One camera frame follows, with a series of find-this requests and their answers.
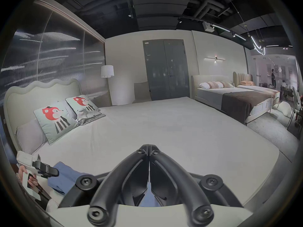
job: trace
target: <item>floor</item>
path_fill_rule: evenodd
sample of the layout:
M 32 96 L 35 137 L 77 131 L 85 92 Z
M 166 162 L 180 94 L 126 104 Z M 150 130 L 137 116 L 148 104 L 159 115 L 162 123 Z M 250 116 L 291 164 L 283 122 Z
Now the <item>floor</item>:
M 271 174 L 254 197 L 244 205 L 245 208 L 252 212 L 255 212 L 273 194 L 284 178 L 297 152 L 299 147 L 298 128 L 294 126 L 293 118 L 287 130 L 288 122 L 289 118 L 285 117 L 283 113 L 272 109 L 270 113 L 267 112 L 247 124 L 247 127 L 268 139 L 280 150 L 278 160 Z

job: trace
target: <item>beige headboard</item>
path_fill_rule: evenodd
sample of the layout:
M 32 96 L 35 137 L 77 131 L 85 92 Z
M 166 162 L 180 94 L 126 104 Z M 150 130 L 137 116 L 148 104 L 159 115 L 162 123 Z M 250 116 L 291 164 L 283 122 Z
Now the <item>beige headboard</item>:
M 236 87 L 237 85 L 240 85 L 240 82 L 241 82 L 241 81 L 252 81 L 252 75 L 250 75 L 250 74 L 236 73 L 236 72 L 234 71 L 233 76 L 234 76 L 234 84 L 235 84 L 235 87 Z
M 16 129 L 32 119 L 34 110 L 63 101 L 67 97 L 81 94 L 81 87 L 76 79 L 61 81 L 54 79 L 48 83 L 34 81 L 27 87 L 10 87 L 4 97 L 3 109 L 6 125 L 16 150 L 21 150 L 16 138 Z
M 196 89 L 199 88 L 199 84 L 202 82 L 208 82 L 208 81 L 226 81 L 231 82 L 229 80 L 228 76 L 223 75 L 194 75 L 191 76 L 191 89 L 192 89 L 192 97 L 195 99 Z

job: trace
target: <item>door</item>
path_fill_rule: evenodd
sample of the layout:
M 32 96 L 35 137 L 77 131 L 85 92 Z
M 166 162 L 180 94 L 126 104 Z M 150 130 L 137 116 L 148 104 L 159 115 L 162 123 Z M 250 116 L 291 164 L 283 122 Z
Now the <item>door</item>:
M 143 41 L 143 46 L 151 99 L 168 99 L 169 79 L 163 40 Z
M 164 40 L 171 98 L 189 97 L 187 59 L 183 40 Z
M 183 40 L 148 40 L 143 47 L 151 99 L 189 97 Z

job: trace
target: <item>floor lamp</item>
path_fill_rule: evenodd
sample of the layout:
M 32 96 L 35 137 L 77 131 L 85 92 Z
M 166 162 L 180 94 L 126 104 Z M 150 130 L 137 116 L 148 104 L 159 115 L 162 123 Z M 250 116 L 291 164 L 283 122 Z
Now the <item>floor lamp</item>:
M 113 76 L 114 76 L 114 67 L 113 66 L 111 66 L 111 65 L 101 66 L 101 77 L 106 78 L 106 80 L 107 80 L 110 106 L 112 106 L 112 99 L 111 99 L 111 94 L 109 92 L 108 78 L 113 77 Z

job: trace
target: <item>dark ceiling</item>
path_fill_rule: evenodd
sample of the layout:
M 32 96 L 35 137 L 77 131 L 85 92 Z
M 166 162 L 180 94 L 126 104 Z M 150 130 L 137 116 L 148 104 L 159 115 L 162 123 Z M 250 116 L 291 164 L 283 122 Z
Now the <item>dark ceiling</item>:
M 253 46 L 248 40 L 247 30 L 263 46 L 290 45 L 280 21 L 266 0 L 55 1 L 75 13 L 104 38 L 152 29 L 205 32 L 202 21 L 207 21 L 228 28 L 247 41 L 219 28 L 215 28 L 212 34 L 224 36 L 250 49 Z

